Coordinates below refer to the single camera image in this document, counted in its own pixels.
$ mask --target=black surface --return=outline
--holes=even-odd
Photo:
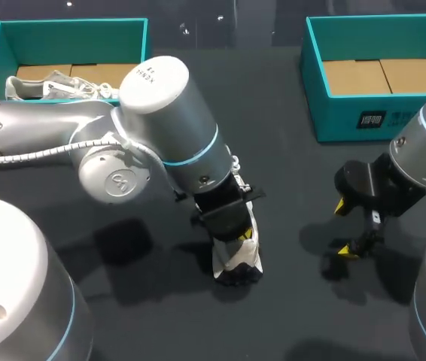
[[[108,207],[69,168],[0,171],[0,199],[42,228],[87,297],[92,361],[414,360],[406,305],[426,245],[426,197],[387,225],[378,259],[339,263],[330,279],[340,281],[321,274],[329,245],[363,229],[361,210],[333,215],[333,175],[387,144],[316,142],[298,49],[169,53],[196,78],[244,179],[267,194],[254,208],[265,274],[251,288],[217,285],[191,203],[174,202],[159,174],[134,204]]]

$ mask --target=white sneaker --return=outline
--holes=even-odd
[[[100,85],[80,77],[68,77],[53,71],[43,80],[21,80],[8,77],[5,81],[7,100],[24,99],[116,99],[119,90],[108,83]]]
[[[238,173],[239,162],[233,156],[232,173],[240,187],[249,187]],[[257,282],[263,276],[260,260],[257,221],[253,215],[253,204],[248,202],[251,229],[244,236],[229,242],[213,238],[213,276],[226,285],[240,285]]]

